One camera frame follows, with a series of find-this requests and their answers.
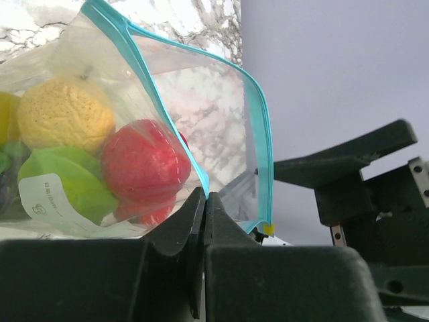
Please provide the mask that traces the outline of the red pomegranate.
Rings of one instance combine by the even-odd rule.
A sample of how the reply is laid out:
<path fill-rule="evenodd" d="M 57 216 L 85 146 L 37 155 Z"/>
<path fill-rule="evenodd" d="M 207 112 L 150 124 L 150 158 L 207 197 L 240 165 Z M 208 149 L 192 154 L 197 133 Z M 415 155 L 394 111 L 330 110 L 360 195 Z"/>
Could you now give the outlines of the red pomegranate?
<path fill-rule="evenodd" d="M 176 195 L 167 201 L 155 201 L 141 205 L 123 201 L 113 212 L 113 216 L 117 221 L 126 221 L 130 219 L 132 223 L 144 225 L 146 227 L 155 227 L 169 217 L 175 204 Z"/>

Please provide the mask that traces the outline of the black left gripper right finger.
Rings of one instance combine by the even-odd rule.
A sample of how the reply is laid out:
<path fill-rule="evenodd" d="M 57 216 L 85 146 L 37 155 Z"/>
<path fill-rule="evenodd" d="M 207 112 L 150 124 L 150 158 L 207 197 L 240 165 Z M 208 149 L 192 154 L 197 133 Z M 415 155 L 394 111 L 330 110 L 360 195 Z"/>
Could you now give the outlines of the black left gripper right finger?
<path fill-rule="evenodd" d="M 351 248 L 263 246 L 206 204 L 208 321 L 384 321 L 369 267 Z"/>

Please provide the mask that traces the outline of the yellow lemon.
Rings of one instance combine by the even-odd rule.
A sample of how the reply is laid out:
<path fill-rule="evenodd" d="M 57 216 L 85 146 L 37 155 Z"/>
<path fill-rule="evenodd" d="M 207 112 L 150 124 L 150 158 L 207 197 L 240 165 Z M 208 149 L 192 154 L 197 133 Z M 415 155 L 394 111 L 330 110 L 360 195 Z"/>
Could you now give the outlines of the yellow lemon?
<path fill-rule="evenodd" d="M 7 92 L 1 92 L 1 144 L 19 138 L 19 127 L 17 124 L 16 111 L 21 98 Z"/>

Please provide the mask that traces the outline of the red apple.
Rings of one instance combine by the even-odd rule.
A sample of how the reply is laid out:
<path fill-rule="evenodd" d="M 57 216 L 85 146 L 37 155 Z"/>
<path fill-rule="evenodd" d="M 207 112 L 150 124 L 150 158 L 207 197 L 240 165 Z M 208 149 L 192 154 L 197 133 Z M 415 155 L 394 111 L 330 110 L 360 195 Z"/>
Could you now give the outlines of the red apple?
<path fill-rule="evenodd" d="M 109 137 L 101 166 L 113 194 L 137 204 L 167 201 L 192 170 L 178 138 L 152 119 L 133 121 Z"/>

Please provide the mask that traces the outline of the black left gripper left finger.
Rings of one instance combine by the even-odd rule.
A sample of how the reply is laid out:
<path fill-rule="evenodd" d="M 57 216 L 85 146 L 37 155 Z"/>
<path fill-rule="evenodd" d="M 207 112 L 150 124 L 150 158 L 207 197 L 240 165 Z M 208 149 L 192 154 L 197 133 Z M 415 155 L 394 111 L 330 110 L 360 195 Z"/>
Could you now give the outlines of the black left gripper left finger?
<path fill-rule="evenodd" d="M 1 243 L 2 321 L 193 321 L 200 316 L 205 195 L 192 191 L 138 239 Z"/>

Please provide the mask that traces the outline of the clear zip top bag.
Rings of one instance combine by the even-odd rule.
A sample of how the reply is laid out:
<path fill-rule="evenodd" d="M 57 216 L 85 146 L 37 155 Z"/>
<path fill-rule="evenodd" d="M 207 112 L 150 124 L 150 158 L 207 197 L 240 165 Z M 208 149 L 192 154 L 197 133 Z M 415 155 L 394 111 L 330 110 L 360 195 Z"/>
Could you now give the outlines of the clear zip top bag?
<path fill-rule="evenodd" d="M 105 1 L 1 65 L 1 239 L 137 238 L 193 192 L 272 223 L 267 103 L 242 68 Z"/>

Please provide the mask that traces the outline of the yellow pear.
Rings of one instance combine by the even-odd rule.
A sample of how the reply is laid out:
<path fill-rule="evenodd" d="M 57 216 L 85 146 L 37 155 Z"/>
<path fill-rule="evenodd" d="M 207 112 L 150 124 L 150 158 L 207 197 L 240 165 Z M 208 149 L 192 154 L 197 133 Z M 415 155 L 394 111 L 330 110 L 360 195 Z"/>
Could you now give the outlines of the yellow pear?
<path fill-rule="evenodd" d="M 21 139 L 31 149 L 72 146 L 95 154 L 116 128 L 113 104 L 104 89 L 77 75 L 31 87 L 16 115 Z"/>

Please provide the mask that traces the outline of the green starfruit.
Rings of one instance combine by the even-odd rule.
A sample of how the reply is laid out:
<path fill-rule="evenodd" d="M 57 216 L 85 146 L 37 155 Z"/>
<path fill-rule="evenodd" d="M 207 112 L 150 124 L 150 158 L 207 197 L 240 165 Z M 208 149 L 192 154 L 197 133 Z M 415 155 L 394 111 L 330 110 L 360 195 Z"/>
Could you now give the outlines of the green starfruit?
<path fill-rule="evenodd" d="M 99 161 L 71 146 L 32 150 L 17 175 L 25 212 L 33 219 L 93 230 L 119 201 L 103 180 Z"/>

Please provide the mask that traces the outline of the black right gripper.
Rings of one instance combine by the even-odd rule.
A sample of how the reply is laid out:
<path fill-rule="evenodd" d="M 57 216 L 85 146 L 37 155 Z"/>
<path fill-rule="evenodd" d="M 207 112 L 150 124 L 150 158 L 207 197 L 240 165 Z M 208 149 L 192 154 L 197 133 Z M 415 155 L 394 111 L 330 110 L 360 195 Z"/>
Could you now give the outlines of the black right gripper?
<path fill-rule="evenodd" d="M 385 306 L 428 305 L 428 163 L 363 180 L 360 169 L 418 138 L 399 119 L 337 146 L 273 163 L 273 178 L 315 190 L 332 242 L 366 261 Z"/>

